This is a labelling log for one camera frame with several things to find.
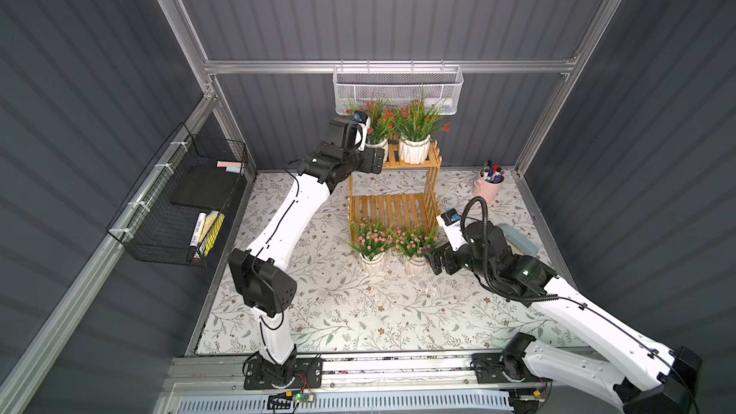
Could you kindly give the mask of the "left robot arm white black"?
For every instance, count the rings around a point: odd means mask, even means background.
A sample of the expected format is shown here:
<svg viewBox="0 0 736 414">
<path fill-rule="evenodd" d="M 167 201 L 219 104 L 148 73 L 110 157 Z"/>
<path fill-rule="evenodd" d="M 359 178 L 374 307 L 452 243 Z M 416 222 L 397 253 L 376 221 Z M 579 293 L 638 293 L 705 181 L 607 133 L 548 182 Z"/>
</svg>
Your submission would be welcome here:
<svg viewBox="0 0 736 414">
<path fill-rule="evenodd" d="M 297 293 L 287 274 L 291 255 L 316 211 L 352 173 L 380 174 L 385 152 L 366 146 L 371 121 L 358 112 L 329 122 L 325 139 L 296 161 L 285 200 L 261 234 L 227 258 L 235 289 L 258 326 L 260 349 L 252 357 L 253 377 L 276 387 L 294 377 L 297 348 L 288 309 Z"/>
</svg>

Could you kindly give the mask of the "pink flower pot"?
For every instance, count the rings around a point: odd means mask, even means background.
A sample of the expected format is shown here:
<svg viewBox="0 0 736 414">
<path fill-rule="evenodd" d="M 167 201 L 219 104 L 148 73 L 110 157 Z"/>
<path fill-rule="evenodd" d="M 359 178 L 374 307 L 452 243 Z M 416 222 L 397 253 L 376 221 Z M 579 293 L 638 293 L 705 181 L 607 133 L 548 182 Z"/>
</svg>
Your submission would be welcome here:
<svg viewBox="0 0 736 414">
<path fill-rule="evenodd" d="M 356 253 L 361 268 L 369 275 L 383 272 L 388 253 L 394 247 L 394 230 L 382 222 L 361 220 L 350 224 L 350 249 Z"/>
<path fill-rule="evenodd" d="M 394 232 L 394 249 L 407 275 L 421 275 L 429 268 L 427 253 L 436 247 L 437 242 L 437 228 L 410 227 Z"/>
</svg>

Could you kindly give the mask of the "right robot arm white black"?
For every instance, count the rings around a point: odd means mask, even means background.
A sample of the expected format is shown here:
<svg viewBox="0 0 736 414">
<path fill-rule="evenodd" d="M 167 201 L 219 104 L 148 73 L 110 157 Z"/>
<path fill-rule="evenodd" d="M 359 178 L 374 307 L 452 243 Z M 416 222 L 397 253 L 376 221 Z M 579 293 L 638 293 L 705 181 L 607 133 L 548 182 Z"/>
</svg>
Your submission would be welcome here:
<svg viewBox="0 0 736 414">
<path fill-rule="evenodd" d="M 444 212 L 437 224 L 448 241 L 425 255 L 435 274 L 465 269 L 485 291 L 552 318 L 600 356 L 587 358 L 518 332 L 494 360 L 473 359 L 477 375 L 496 371 L 511 383 L 559 381 L 622 413 L 699 412 L 699 355 L 646 337 L 584 297 L 554 268 L 514 253 L 488 219 L 483 197 L 471 199 L 461 212 Z"/>
</svg>

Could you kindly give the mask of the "red flower pot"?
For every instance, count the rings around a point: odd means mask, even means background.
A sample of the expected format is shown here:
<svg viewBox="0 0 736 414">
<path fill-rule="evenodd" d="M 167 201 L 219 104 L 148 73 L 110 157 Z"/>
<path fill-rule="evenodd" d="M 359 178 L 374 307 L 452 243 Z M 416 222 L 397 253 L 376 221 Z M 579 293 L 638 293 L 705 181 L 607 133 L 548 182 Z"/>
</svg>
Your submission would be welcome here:
<svg viewBox="0 0 736 414">
<path fill-rule="evenodd" d="M 388 156 L 389 141 L 394 139 L 397 134 L 395 109 L 389 103 L 389 99 L 383 95 L 379 95 L 362 105 L 361 103 L 357 103 L 353 98 L 349 98 L 346 113 L 353 116 L 356 110 L 366 111 L 371 120 L 365 147 L 384 148 L 384 155 Z"/>
<path fill-rule="evenodd" d="M 433 134 L 450 131 L 450 122 L 440 109 L 435 105 L 428 107 L 422 99 L 395 110 L 394 120 L 400 159 L 410 165 L 423 164 L 427 160 Z"/>
</svg>

